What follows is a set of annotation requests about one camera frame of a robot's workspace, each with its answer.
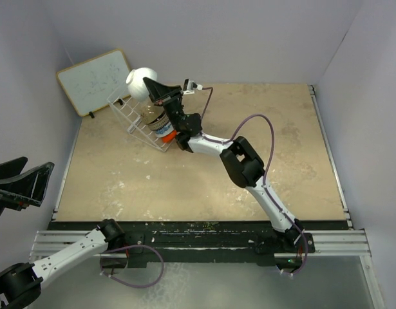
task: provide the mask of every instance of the whiteboard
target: whiteboard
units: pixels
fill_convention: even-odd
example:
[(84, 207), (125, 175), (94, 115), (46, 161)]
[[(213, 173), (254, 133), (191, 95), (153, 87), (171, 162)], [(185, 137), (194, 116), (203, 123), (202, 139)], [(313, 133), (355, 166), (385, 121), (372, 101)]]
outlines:
[(57, 72), (57, 79), (76, 112), (83, 117), (107, 106), (108, 97), (125, 82), (128, 74), (123, 52), (112, 50)]

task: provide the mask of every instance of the white wall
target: white wall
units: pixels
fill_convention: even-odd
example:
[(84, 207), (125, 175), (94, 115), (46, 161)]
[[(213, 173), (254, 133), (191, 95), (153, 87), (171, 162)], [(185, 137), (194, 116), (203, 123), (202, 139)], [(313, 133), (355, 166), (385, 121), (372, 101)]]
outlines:
[(121, 47), (162, 82), (316, 83), (361, 0), (45, 0), (75, 62)]
[(59, 192), (79, 118), (58, 86), (70, 66), (39, 0), (0, 1), (0, 163), (27, 156), (32, 168), (55, 163), (43, 205), (0, 219), (0, 271), (28, 261), (36, 230), (44, 229)]
[(317, 87), (354, 225), (396, 308), (396, 0), (367, 0)]

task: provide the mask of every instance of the white wire rack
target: white wire rack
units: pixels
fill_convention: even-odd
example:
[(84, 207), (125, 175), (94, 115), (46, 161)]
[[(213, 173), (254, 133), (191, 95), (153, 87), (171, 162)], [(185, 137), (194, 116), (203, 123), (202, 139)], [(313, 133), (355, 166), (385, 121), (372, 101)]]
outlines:
[(140, 102), (129, 96), (125, 82), (108, 97), (108, 104), (129, 135), (163, 152), (172, 144), (173, 140), (169, 143), (163, 142), (142, 122), (139, 115)]

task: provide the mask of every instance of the orange object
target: orange object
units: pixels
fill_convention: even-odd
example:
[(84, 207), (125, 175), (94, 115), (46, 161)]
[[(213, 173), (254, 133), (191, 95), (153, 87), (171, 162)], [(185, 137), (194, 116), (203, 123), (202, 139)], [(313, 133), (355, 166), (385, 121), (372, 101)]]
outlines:
[(169, 143), (172, 139), (174, 139), (174, 137), (176, 136), (176, 131), (173, 130), (172, 132), (170, 132), (168, 135), (162, 137), (162, 141), (164, 143)]

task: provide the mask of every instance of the beige table surface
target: beige table surface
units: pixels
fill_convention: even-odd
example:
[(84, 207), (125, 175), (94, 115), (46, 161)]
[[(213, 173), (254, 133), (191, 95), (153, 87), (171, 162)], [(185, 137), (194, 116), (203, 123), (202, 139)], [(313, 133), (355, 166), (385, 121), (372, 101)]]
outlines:
[[(213, 84), (202, 127), (228, 138), (253, 113), (274, 124), (270, 182), (301, 220), (344, 220), (336, 180), (305, 84)], [(208, 91), (184, 97), (185, 112), (202, 112)], [(64, 186), (57, 221), (267, 220), (255, 199), (236, 187), (219, 158), (166, 153), (129, 136), (110, 108), (85, 117)], [(267, 161), (270, 132), (256, 118), (240, 134)]]

